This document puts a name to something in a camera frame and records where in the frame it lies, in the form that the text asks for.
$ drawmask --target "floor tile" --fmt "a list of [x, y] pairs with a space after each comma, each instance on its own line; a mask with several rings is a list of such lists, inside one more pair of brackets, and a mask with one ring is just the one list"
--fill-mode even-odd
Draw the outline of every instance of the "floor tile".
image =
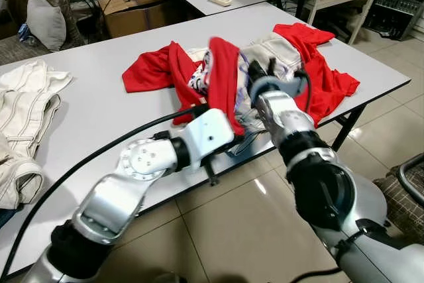
[[387, 167], [350, 137], [344, 141], [337, 154], [343, 164], [355, 174], [359, 174], [371, 181], [385, 177], [389, 171]]
[[356, 38], [355, 42], [352, 44], [352, 47], [365, 54], [369, 54], [381, 49], [380, 46], [378, 46], [377, 44], [367, 40], [363, 40], [361, 38]]
[[382, 38], [377, 32], [361, 28], [352, 46], [359, 51], [368, 54], [373, 51], [393, 46], [397, 43], [399, 42]]
[[405, 104], [408, 109], [416, 112], [416, 114], [424, 117], [424, 95], [413, 99], [412, 101]]
[[135, 238], [141, 237], [147, 232], [164, 225], [165, 223], [174, 220], [180, 216], [175, 200], [171, 200], [160, 207], [149, 211], [135, 219], [127, 229], [122, 239], [117, 246], [121, 246]]
[[199, 207], [216, 197], [219, 197], [230, 190], [253, 180], [272, 169], [269, 162], [262, 156], [243, 166], [236, 168], [232, 172], [221, 176], [218, 185], [211, 187], [204, 184], [176, 199], [181, 213]]
[[411, 78], [409, 84], [393, 91], [390, 94], [391, 97], [400, 103], [406, 103], [424, 93], [424, 72], [420, 68], [396, 56], [388, 49], [373, 52], [370, 56]]
[[350, 132], [349, 136], [390, 168], [424, 151], [424, 119], [405, 106]]
[[207, 283], [181, 217], [114, 250], [96, 282], [151, 282], [165, 272], [175, 272], [189, 282]]
[[268, 154], [265, 154], [264, 158], [270, 163], [272, 168], [277, 168], [277, 167], [280, 167], [281, 165], [284, 165], [283, 158], [280, 152], [278, 151], [278, 149], [274, 149]]
[[[294, 196], [271, 171], [184, 215], [212, 283], [226, 276], [245, 282], [289, 282], [310, 270], [335, 266]], [[313, 282], [349, 282], [344, 275]]]
[[365, 110], [362, 112], [358, 121], [354, 125], [354, 128], [363, 126], [363, 124], [371, 122], [372, 120], [386, 114], [387, 112], [390, 112], [391, 110], [395, 109], [396, 107], [399, 107], [400, 105], [401, 103], [396, 101], [394, 98], [385, 95], [369, 103], [365, 107]]
[[340, 133], [341, 126], [336, 121], [328, 123], [317, 129], [317, 133], [321, 139], [330, 143]]
[[288, 180], [286, 178], [286, 174], [287, 174], [286, 165], [282, 165], [280, 167], [277, 167], [274, 170], [278, 174], [278, 176], [286, 183], [286, 185], [289, 186], [290, 190], [293, 191], [292, 185], [290, 185], [290, 183], [288, 182]]
[[422, 48], [424, 48], [424, 42], [417, 40], [409, 44], [400, 42], [389, 47], [388, 50], [396, 56], [400, 56], [402, 59], [415, 64], [424, 71], [424, 49]]

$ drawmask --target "pillow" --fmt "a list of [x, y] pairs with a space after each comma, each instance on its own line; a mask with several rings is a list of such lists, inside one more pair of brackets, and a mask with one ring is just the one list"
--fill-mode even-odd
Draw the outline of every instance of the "pillow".
[[26, 24], [50, 51], [59, 51], [66, 39], [65, 18], [47, 0], [28, 0]]

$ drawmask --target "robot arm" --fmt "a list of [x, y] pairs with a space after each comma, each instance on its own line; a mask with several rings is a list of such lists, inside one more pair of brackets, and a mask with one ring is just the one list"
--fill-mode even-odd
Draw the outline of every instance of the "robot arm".
[[86, 283], [142, 208], [149, 187], [185, 167], [197, 170], [202, 158], [234, 139], [225, 114], [210, 109], [174, 138], [130, 143], [114, 172], [88, 193], [72, 220], [53, 230], [52, 243], [25, 276], [24, 283]]
[[287, 166], [298, 213], [352, 282], [424, 282], [424, 246], [386, 234], [383, 193], [340, 162], [285, 85], [263, 75], [249, 93]]
[[[297, 211], [313, 228], [354, 283], [424, 282], [424, 247], [386, 235], [386, 202], [369, 180], [353, 174], [315, 132], [313, 121], [293, 97], [301, 82], [283, 83], [251, 64], [252, 106], [272, 136], [295, 190]], [[200, 160], [233, 133], [227, 118], [212, 109], [172, 139], [132, 142], [117, 169], [90, 191], [72, 220], [55, 228], [52, 244], [24, 283], [93, 282], [113, 245], [142, 207], [157, 179]]]

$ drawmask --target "black device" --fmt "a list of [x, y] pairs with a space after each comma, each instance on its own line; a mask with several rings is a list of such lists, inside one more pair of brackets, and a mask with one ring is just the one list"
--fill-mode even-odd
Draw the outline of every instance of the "black device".
[[403, 40], [424, 11], [424, 0], [375, 0], [364, 27], [384, 38]]

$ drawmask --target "wire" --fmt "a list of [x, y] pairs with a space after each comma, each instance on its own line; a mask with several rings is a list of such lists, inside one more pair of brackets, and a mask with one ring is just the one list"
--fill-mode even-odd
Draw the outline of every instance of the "wire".
[[106, 6], [101, 10], [101, 12], [103, 13], [103, 18], [105, 17], [106, 8], [107, 8], [107, 6], [109, 6], [109, 4], [111, 3], [111, 1], [112, 0], [108, 0], [107, 3], [106, 3]]
[[326, 276], [326, 275], [333, 275], [342, 272], [341, 268], [332, 268], [331, 270], [325, 270], [325, 271], [314, 271], [314, 272], [308, 272], [302, 275], [299, 275], [297, 278], [290, 281], [290, 283], [298, 283], [302, 280], [305, 280], [306, 278], [312, 278], [314, 276]]
[[311, 100], [312, 100], [312, 82], [311, 82], [311, 77], [309, 76], [308, 73], [304, 72], [304, 71], [296, 71], [294, 72], [294, 75], [297, 77], [301, 77], [301, 78], [305, 78], [306, 82], [307, 82], [307, 101], [306, 101], [306, 106], [305, 106], [305, 112], [308, 113], [309, 111], [309, 106], [311, 105]]
[[144, 124], [140, 127], [137, 127], [136, 129], [133, 129], [131, 132], [122, 135], [121, 137], [111, 141], [109, 144], [106, 144], [105, 146], [99, 148], [98, 150], [96, 150], [95, 152], [93, 152], [92, 154], [88, 155], [87, 157], [85, 157], [83, 160], [81, 160], [80, 162], [78, 162], [75, 166], [73, 166], [71, 169], [69, 169], [62, 177], [60, 177], [53, 185], [52, 187], [50, 187], [45, 193], [44, 195], [37, 201], [37, 203], [35, 204], [35, 206], [31, 209], [30, 213], [27, 215], [27, 217], [25, 218], [21, 228], [19, 229], [19, 232], [16, 236], [15, 241], [13, 242], [13, 246], [11, 249], [11, 252], [9, 253], [9, 256], [7, 257], [6, 263], [5, 263], [5, 267], [3, 269], [3, 272], [1, 273], [1, 277], [0, 277], [0, 282], [4, 283], [6, 281], [6, 277], [7, 274], [9, 273], [9, 270], [11, 268], [13, 259], [15, 258], [16, 252], [19, 248], [19, 244], [22, 241], [22, 238], [25, 234], [25, 231], [27, 230], [30, 222], [32, 221], [32, 218], [34, 218], [35, 214], [37, 213], [37, 211], [41, 208], [41, 206], [44, 204], [44, 202], [56, 191], [56, 189], [59, 188], [60, 185], [62, 185], [70, 176], [72, 176], [72, 174], [74, 172], [76, 172], [77, 170], [79, 170], [82, 166], [86, 165], [88, 162], [92, 161], [93, 159], [97, 158], [98, 156], [100, 156], [101, 154], [103, 154], [104, 152], [106, 152], [107, 150], [111, 149], [114, 146], [117, 146], [118, 144], [120, 144], [121, 142], [127, 140], [128, 138], [143, 132], [153, 126], [156, 126], [160, 123], [169, 121], [170, 119], [174, 119], [176, 117], [180, 117], [182, 115], [188, 114], [193, 112], [193, 110], [196, 107], [192, 107], [191, 109], [186, 109], [185, 111], [180, 111], [180, 112], [176, 112], [174, 114], [170, 114], [167, 116], [163, 116], [159, 119], [156, 119], [154, 121], [151, 121], [150, 123]]

